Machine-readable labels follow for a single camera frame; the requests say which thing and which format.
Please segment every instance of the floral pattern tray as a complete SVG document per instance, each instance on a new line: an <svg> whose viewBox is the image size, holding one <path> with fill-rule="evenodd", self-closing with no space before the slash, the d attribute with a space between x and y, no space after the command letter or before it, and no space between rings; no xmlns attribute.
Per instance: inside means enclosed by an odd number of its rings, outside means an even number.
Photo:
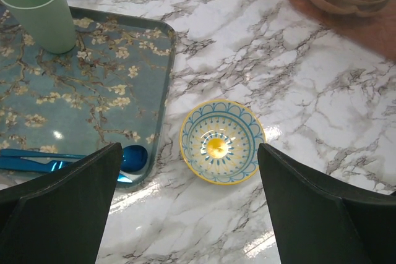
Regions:
<svg viewBox="0 0 396 264"><path fill-rule="evenodd" d="M155 20L71 11L76 47L53 55L0 6L0 148L87 155L111 142L140 144L148 163L128 175L137 185L155 164L175 32Z"/></svg>

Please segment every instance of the green plastic cup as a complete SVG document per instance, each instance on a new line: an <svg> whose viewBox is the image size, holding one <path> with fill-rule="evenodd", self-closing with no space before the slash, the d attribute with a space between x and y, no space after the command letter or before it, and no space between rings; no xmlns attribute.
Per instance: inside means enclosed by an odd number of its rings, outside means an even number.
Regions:
<svg viewBox="0 0 396 264"><path fill-rule="evenodd" d="M44 49L54 54L75 45L75 28L66 0L0 0Z"/></svg>

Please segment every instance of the blue utensil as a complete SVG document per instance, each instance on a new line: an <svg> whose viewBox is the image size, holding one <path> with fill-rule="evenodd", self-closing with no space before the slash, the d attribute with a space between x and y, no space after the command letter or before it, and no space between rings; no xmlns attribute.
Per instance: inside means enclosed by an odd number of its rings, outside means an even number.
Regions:
<svg viewBox="0 0 396 264"><path fill-rule="evenodd" d="M48 163L39 163L32 160L0 156L0 168L8 170L48 173L57 169L61 169L62 167L66 167L70 164L73 164L73 162L53 160ZM117 181L126 183L132 182L131 179L121 173L118 175Z"/></svg>
<svg viewBox="0 0 396 264"><path fill-rule="evenodd" d="M121 163L122 171L132 173L141 170L145 166L149 154L144 147L142 147L141 145L129 145L125 147L123 151L123 162ZM3 150L0 150L0 155L19 158L85 158L85 156L83 155L43 153L41 151L16 150L13 148L5 148Z"/></svg>

